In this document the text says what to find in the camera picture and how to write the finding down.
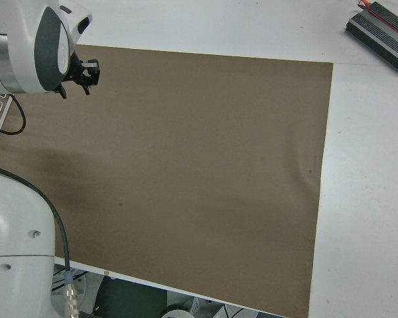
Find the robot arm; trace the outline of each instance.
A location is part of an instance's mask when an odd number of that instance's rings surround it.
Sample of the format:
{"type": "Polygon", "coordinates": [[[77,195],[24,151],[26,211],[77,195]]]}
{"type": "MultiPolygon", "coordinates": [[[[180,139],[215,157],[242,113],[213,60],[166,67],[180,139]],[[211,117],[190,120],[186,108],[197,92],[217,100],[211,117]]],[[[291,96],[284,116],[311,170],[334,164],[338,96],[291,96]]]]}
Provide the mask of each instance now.
{"type": "Polygon", "coordinates": [[[98,61],[83,63],[75,45],[91,21],[73,0],[0,0],[0,94],[55,91],[66,98],[61,83],[70,80],[88,94],[98,83],[98,61]]]}

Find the brown mat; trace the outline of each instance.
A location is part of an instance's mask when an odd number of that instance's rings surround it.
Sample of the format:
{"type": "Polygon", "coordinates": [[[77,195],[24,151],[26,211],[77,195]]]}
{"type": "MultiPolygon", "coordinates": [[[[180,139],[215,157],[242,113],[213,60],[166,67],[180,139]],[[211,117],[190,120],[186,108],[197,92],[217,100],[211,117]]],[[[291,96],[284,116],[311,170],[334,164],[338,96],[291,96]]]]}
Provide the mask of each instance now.
{"type": "Polygon", "coordinates": [[[0,167],[55,202],[72,259],[307,317],[332,64],[78,52],[100,62],[92,96],[21,95],[26,131],[0,136],[0,167]]]}

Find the red wire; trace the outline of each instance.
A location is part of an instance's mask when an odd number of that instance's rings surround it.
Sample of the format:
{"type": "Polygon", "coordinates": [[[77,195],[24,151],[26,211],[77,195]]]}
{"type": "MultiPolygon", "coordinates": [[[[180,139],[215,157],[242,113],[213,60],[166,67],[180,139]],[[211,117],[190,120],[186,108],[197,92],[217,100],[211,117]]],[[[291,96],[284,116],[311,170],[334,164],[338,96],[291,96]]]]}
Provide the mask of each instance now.
{"type": "Polygon", "coordinates": [[[358,3],[358,7],[363,9],[363,10],[367,10],[371,15],[373,15],[374,17],[376,17],[377,19],[379,19],[380,21],[382,21],[383,23],[385,23],[389,28],[393,29],[395,32],[398,33],[398,28],[395,28],[393,25],[389,24],[389,22],[387,22],[384,18],[382,18],[380,15],[378,15],[376,12],[374,12],[373,10],[371,10],[364,1],[360,1],[358,3]]]}

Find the white tabletop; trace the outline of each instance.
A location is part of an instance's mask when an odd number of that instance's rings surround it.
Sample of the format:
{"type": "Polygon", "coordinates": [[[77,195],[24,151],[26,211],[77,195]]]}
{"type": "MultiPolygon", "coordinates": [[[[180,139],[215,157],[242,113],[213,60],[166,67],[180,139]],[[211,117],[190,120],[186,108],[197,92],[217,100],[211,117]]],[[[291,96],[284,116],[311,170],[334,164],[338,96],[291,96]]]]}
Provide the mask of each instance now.
{"type": "Polygon", "coordinates": [[[310,318],[398,317],[398,73],[344,32],[357,1],[78,2],[84,44],[333,62],[310,318]]]}

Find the brown board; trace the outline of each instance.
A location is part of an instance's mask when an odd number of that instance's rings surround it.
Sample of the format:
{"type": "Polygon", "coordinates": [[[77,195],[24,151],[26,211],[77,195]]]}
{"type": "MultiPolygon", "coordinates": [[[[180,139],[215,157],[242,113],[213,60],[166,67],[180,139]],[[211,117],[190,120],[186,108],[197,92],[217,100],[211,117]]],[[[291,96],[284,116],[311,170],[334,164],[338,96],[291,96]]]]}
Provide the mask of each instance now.
{"type": "Polygon", "coordinates": [[[78,54],[100,62],[92,95],[20,95],[26,131],[0,135],[0,167],[55,203],[71,259],[307,317],[332,64],[78,54]]]}

